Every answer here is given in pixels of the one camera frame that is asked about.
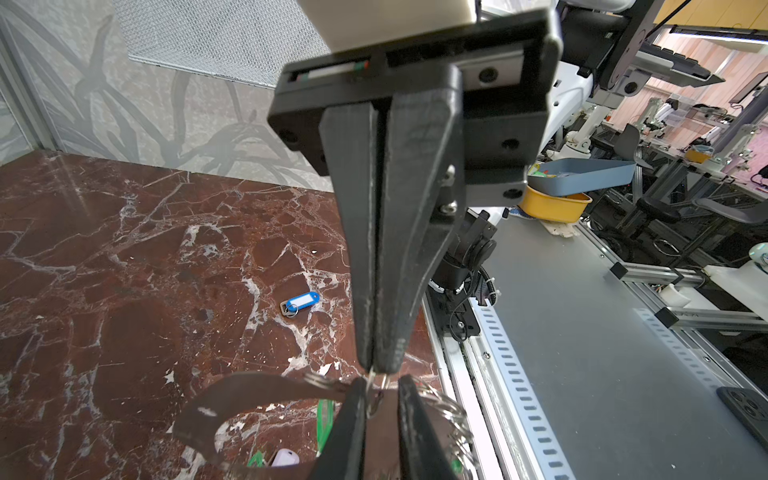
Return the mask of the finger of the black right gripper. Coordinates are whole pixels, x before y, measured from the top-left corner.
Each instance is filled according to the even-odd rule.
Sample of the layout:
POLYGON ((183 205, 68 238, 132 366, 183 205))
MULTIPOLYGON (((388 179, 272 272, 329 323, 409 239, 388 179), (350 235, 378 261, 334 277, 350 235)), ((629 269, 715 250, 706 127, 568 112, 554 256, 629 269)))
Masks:
POLYGON ((330 107, 319 133, 347 243, 357 357, 369 371, 376 303, 378 112, 370 103, 330 107))
POLYGON ((460 70, 443 65, 419 91, 395 94, 386 127, 373 369, 394 374, 467 205, 460 70))

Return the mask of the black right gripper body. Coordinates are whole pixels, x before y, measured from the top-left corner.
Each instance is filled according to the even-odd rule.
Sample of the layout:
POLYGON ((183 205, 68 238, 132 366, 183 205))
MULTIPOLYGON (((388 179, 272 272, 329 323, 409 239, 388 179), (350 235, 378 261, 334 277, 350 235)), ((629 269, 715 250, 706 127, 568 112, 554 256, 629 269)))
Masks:
POLYGON ((380 180, 387 136, 415 128, 396 118, 395 101, 447 92, 438 135, 463 170, 467 202, 511 206, 545 133, 561 51, 543 10, 346 49, 286 65, 268 122, 335 185, 380 180))

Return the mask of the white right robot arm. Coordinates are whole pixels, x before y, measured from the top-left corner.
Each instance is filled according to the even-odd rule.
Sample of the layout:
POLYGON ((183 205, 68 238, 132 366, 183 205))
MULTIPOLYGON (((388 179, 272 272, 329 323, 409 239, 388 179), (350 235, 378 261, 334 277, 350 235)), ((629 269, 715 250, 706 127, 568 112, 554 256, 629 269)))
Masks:
POLYGON ((657 1, 304 1, 329 54, 285 65, 270 127, 332 181, 365 371, 399 371, 419 303, 470 206, 511 206, 594 94, 616 95, 657 1))

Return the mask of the blue tagged key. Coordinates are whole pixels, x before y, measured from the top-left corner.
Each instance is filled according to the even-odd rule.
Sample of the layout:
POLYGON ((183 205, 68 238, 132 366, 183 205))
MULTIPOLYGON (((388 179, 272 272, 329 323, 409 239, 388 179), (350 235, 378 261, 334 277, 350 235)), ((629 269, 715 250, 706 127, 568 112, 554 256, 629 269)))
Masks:
POLYGON ((320 301, 320 295, 316 292, 307 292, 290 298, 280 304, 281 314, 286 318, 295 317, 300 311, 316 305, 320 301))

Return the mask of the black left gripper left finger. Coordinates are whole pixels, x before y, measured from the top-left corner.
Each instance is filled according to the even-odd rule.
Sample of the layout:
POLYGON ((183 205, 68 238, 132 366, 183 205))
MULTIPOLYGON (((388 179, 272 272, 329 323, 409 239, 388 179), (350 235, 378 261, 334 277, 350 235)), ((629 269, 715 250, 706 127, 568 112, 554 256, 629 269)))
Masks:
POLYGON ((362 479, 365 466, 367 381, 354 380, 309 479, 362 479))

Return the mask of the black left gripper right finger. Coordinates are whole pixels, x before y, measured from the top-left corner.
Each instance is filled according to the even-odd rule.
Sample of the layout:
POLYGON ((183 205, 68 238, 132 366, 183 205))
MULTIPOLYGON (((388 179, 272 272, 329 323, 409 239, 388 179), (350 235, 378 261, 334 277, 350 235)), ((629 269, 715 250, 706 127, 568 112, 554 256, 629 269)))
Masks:
POLYGON ((401 478, 456 479, 410 375, 398 380, 397 418, 401 478))

